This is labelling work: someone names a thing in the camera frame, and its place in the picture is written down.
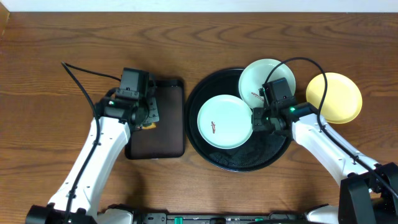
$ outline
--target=black round tray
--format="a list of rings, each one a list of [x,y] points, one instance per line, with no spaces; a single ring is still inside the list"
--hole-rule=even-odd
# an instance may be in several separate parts
[[[202,80],[188,97],[184,117],[189,141],[204,159],[222,169],[247,172],[262,169],[276,161],[286,151],[291,138],[253,132],[242,146],[219,149],[202,138],[197,125],[199,110],[210,98],[217,95],[233,95],[240,98],[238,82],[242,71],[243,68],[224,69]]]

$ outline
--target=cable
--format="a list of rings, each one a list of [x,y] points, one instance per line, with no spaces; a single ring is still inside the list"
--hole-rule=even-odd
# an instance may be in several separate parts
[[[99,72],[92,72],[92,71],[89,71],[89,70],[85,70],[85,69],[83,69],[83,68],[79,68],[79,67],[70,65],[70,64],[65,63],[65,62],[62,62],[62,63],[65,64],[66,66],[70,67],[70,68],[74,68],[74,69],[79,70],[79,71],[82,71],[82,72],[86,72],[86,73],[90,73],[90,74],[94,74],[94,75],[99,75],[99,76],[102,76],[102,77],[113,78],[114,80],[117,80],[117,81],[119,81],[119,82],[121,81],[120,78],[114,77],[114,76],[112,76],[112,75],[105,75],[105,74],[102,74],[102,73],[99,73]]]
[[[289,62],[289,61],[293,61],[293,60],[306,60],[309,61],[311,63],[313,63],[315,66],[317,66],[319,68],[319,70],[322,72],[323,75],[323,79],[325,80],[325,89],[323,91],[323,95],[321,98],[321,102],[319,104],[319,108],[318,108],[318,113],[317,113],[317,121],[318,121],[318,125],[320,127],[320,129],[326,134],[326,136],[328,136],[328,138],[335,143],[341,150],[343,150],[343,152],[345,152],[347,155],[349,155],[354,162],[357,162],[359,165],[361,165],[363,168],[365,168],[366,170],[368,170],[368,172],[370,174],[372,174],[378,181],[380,181],[380,183],[396,198],[398,199],[398,194],[397,192],[379,175],[377,174],[371,167],[369,167],[367,164],[365,164],[357,155],[354,155],[350,150],[348,150],[347,148],[345,148],[340,142],[338,142],[325,128],[324,125],[322,125],[321,123],[321,110],[322,110],[322,106],[323,103],[325,102],[325,98],[326,98],[326,93],[328,91],[328,79],[326,77],[325,72],[323,71],[323,69],[321,68],[321,66],[316,63],[316,61],[310,59],[310,58],[306,58],[306,57],[294,57],[294,58],[290,58],[287,60],[284,60],[283,62],[279,63],[277,66],[275,66],[275,68],[273,68],[271,70],[271,72],[269,73],[265,83],[268,82],[269,78],[271,77],[271,75],[274,73],[274,71],[281,65]]]
[[[322,224],[322,223],[318,223],[318,222],[310,222],[310,221],[306,221],[306,220],[261,220],[261,221],[256,221],[256,222],[251,222],[248,224],[268,224],[268,223],[272,223],[272,224]]]
[[[100,135],[101,130],[100,130],[100,120],[98,119],[98,115],[97,115],[97,113],[95,111],[94,104],[93,104],[90,96],[87,94],[87,91],[83,88],[83,86],[80,84],[80,82],[77,80],[77,78],[72,74],[72,72],[67,67],[66,63],[61,62],[61,64],[64,67],[64,69],[68,72],[70,77],[73,79],[73,81],[75,81],[75,83],[78,85],[78,87],[80,88],[81,92],[83,92],[84,96],[86,97],[86,99],[88,101],[88,104],[90,105],[91,109],[93,110],[94,119],[95,119],[95,123],[96,123],[96,127],[97,127],[97,133],[96,133],[96,136],[95,136],[93,147],[91,148],[90,152],[87,155],[86,160],[84,161],[83,165],[81,166],[81,168],[79,170],[79,173],[77,174],[76,179],[75,179],[75,181],[74,181],[74,183],[72,185],[72,189],[69,191],[67,209],[65,210],[65,219],[63,221],[64,224],[67,224],[68,221],[69,221],[69,214],[70,214],[70,209],[71,209],[71,206],[72,206],[72,199],[75,197],[75,191],[76,191],[77,185],[79,183],[81,175],[83,174],[83,171],[85,170],[85,168],[86,168],[86,166],[88,164],[88,161],[90,160],[91,156],[93,155],[93,153],[95,151],[95,148],[98,145],[98,142],[99,142],[100,136],[101,136]]]

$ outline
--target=yellow plate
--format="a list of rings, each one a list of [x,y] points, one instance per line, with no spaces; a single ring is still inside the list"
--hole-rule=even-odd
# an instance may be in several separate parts
[[[352,121],[362,108],[362,96],[353,81],[338,73],[326,73],[328,92],[322,106],[321,114],[330,123],[344,124]],[[325,81],[323,75],[317,75],[308,84],[307,101],[316,108],[319,107]]]

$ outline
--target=white background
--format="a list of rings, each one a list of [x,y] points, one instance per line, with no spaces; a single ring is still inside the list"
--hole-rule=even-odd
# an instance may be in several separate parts
[[[398,0],[0,0],[11,12],[398,12]]]

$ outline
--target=brown tabletop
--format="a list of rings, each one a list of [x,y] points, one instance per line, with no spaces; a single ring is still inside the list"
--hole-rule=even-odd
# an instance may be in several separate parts
[[[21,223],[46,205],[85,142],[91,109],[60,62],[120,76],[124,67],[185,81],[260,58],[310,57],[361,90],[363,107],[333,127],[380,163],[398,162],[398,15],[329,13],[11,13],[0,42],[0,222]],[[297,97],[320,72],[291,62]],[[94,101],[118,83],[75,72]],[[178,159],[121,154],[100,208],[126,203],[170,213],[303,212],[338,205],[339,187],[292,143],[265,169],[217,168],[186,143]]]

